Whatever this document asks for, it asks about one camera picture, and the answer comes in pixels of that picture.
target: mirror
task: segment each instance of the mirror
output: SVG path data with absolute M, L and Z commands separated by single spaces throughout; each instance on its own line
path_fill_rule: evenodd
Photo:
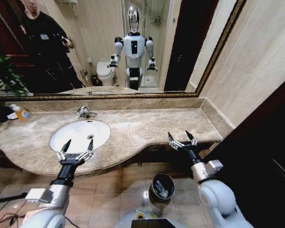
M 198 95 L 235 4 L 2 0 L 0 97 Z

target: person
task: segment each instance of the person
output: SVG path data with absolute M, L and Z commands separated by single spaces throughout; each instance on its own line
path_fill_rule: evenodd
M 74 48 L 65 31 L 49 15 L 39 9 L 38 0 L 21 0 L 25 14 L 20 26 L 28 39 L 32 55 L 39 69 L 45 73 L 41 78 L 42 93 L 59 93 L 82 88 L 76 71 L 67 56 Z

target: humanoid robot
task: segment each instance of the humanoid robot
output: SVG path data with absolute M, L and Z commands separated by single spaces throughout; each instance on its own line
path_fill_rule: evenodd
M 130 6 L 128 10 L 128 19 L 130 25 L 130 33 L 123 39 L 115 38 L 115 54 L 111 55 L 111 62 L 107 67 L 118 67 L 120 54 L 124 47 L 127 60 L 126 78 L 127 87 L 138 90 L 139 82 L 143 76 L 141 61 L 144 55 L 144 47 L 146 47 L 149 57 L 147 70 L 156 70 L 155 58 L 153 57 L 153 40 L 151 37 L 144 38 L 138 32 L 139 12 L 135 6 Z

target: toilet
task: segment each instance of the toilet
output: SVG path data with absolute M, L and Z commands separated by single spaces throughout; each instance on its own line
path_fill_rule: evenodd
M 115 76 L 115 67 L 107 67 L 109 62 L 98 62 L 97 63 L 97 76 L 100 81 L 102 81 L 103 86 L 112 86 L 113 78 Z

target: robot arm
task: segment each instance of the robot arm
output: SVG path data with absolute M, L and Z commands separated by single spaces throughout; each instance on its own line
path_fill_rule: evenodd
M 155 58 L 153 57 L 153 39 L 151 37 L 148 37 L 145 41 L 146 49 L 148 52 L 148 57 L 149 57 L 149 66 L 147 67 L 147 70 L 156 70 L 157 68 L 155 67 L 156 61 Z
M 120 61 L 120 54 L 122 52 L 123 46 L 124 46 L 124 42 L 120 37 L 116 37 L 115 38 L 115 54 L 111 55 L 111 62 L 109 65 L 107 65 L 107 67 L 118 67 L 118 63 Z
M 56 152 L 62 168 L 56 179 L 51 181 L 48 189 L 31 189 L 26 196 L 30 202 L 41 202 L 41 211 L 34 214 L 20 228 L 64 228 L 66 212 L 69 202 L 69 192 L 73 186 L 76 168 L 84 164 L 93 155 L 93 137 L 85 152 L 66 154 L 71 140 Z
M 199 184 L 199 198 L 211 218 L 213 227 L 253 228 L 240 211 L 231 188 L 219 180 L 214 180 L 214 174 L 223 168 L 222 163 L 214 160 L 205 164 L 193 149 L 197 145 L 197 139 L 187 131 L 186 134 L 191 140 L 189 144 L 175 141 L 168 133 L 169 145 L 190 156 L 193 178 Z

